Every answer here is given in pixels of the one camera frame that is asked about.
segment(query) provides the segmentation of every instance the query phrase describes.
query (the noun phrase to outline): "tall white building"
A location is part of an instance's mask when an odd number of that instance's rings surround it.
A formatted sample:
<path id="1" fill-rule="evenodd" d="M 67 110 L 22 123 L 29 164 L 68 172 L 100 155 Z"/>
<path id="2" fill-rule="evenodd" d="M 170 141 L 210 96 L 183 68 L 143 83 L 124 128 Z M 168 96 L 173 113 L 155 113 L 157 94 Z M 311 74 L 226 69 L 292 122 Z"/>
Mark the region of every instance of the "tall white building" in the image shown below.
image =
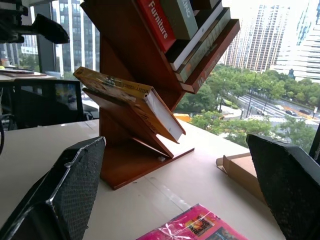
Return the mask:
<path id="1" fill-rule="evenodd" d="M 263 72 L 277 60 L 290 6 L 287 3 L 274 4 L 272 1 L 263 4 L 251 2 L 248 6 L 245 12 L 242 10 L 238 16 L 232 16 L 240 19 L 241 30 L 220 63 Z"/>
<path id="2" fill-rule="evenodd" d="M 288 74 L 293 70 L 297 81 L 304 78 L 320 83 L 320 0 L 305 1 L 296 28 L 288 31 L 288 39 L 271 69 Z"/>

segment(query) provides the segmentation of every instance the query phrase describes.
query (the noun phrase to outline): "red book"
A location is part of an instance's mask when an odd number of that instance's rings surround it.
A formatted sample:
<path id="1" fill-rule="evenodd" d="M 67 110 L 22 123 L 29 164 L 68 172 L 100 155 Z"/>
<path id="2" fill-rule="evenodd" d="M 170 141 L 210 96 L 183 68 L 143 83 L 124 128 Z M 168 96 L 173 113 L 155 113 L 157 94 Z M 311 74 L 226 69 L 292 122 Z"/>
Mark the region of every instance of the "red book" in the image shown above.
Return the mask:
<path id="1" fill-rule="evenodd" d="M 160 0 L 137 0 L 160 49 L 165 53 L 176 41 Z"/>
<path id="2" fill-rule="evenodd" d="M 181 83 L 183 90 L 188 93 L 196 94 L 202 84 L 209 77 L 211 71 L 215 68 L 221 56 L 225 53 L 235 36 L 240 31 L 240 22 L 238 19 L 231 19 L 225 26 L 222 33 L 214 41 L 211 49 L 199 62 L 196 69 L 186 80 Z"/>

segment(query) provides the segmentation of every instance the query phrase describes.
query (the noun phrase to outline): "desk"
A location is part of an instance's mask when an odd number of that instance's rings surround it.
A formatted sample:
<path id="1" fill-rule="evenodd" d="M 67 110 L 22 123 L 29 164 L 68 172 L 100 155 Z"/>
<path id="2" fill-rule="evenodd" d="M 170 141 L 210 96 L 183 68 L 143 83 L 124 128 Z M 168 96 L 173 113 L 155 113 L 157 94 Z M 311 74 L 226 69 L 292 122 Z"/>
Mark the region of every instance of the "desk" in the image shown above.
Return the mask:
<path id="1" fill-rule="evenodd" d="M 249 240 L 284 240 L 270 210 L 216 167 L 248 149 L 182 122 L 195 151 L 116 191 L 100 182 L 85 240 L 134 240 L 197 203 Z M 99 120 L 6 132 L 0 226 L 62 151 L 98 135 Z"/>

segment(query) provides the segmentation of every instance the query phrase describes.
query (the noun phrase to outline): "street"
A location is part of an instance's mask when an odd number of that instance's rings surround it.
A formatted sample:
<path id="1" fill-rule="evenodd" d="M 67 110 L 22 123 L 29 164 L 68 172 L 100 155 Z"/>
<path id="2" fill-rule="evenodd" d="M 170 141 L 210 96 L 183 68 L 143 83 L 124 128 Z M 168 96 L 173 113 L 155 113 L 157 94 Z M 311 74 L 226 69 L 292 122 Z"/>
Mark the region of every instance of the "street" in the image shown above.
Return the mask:
<path id="1" fill-rule="evenodd" d="M 240 96 L 238 98 L 238 100 L 242 103 L 242 108 L 244 109 L 243 111 L 243 116 L 244 118 L 247 116 L 247 110 L 248 110 L 248 105 L 249 105 L 249 101 L 250 101 L 250 95 L 246 94 L 244 96 Z M 261 99 L 258 99 L 258 98 L 254 98 L 252 97 L 251 99 L 251 104 L 250 104 L 250 107 L 249 107 L 249 113 L 248 113 L 248 117 L 251 115 L 251 117 L 253 119 L 257 119 L 257 120 L 263 120 L 264 117 L 261 116 L 261 115 L 258 115 L 258 111 L 262 111 L 265 107 L 265 112 L 267 112 L 268 116 L 269 116 L 269 120 L 271 122 L 271 124 L 273 126 L 275 125 L 278 125 L 278 124 L 281 124 L 283 122 L 285 122 L 285 115 L 289 115 L 287 113 L 285 113 L 284 110 L 279 110 L 275 107 L 274 104 L 268 102 L 265 106 L 266 102 L 261 100 Z M 279 102 L 279 105 L 283 106 L 283 107 L 289 107 L 289 108 L 292 108 L 292 109 L 295 109 L 297 111 L 299 111 L 299 109 L 302 109 L 302 107 L 299 107 L 299 106 L 296 106 L 292 103 L 289 103 L 289 102 L 286 102 L 286 101 L 281 101 Z M 310 119 L 307 119 L 307 118 L 304 118 L 304 117 L 301 117 L 301 116 L 296 116 L 294 118 L 297 118 L 297 119 L 304 119 L 305 120 L 305 123 L 312 127 L 313 129 L 317 130 L 318 129 L 318 125 L 319 125 L 319 121 L 317 120 L 310 120 Z"/>

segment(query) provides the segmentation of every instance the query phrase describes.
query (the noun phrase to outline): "plastic wrap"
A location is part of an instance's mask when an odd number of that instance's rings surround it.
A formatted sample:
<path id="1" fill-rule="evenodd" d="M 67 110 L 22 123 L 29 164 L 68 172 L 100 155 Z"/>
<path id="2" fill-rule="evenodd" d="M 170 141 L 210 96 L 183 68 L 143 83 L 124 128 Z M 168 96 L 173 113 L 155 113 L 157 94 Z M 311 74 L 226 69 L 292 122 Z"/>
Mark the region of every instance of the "plastic wrap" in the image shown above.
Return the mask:
<path id="1" fill-rule="evenodd" d="M 247 240 L 197 204 L 138 240 Z"/>

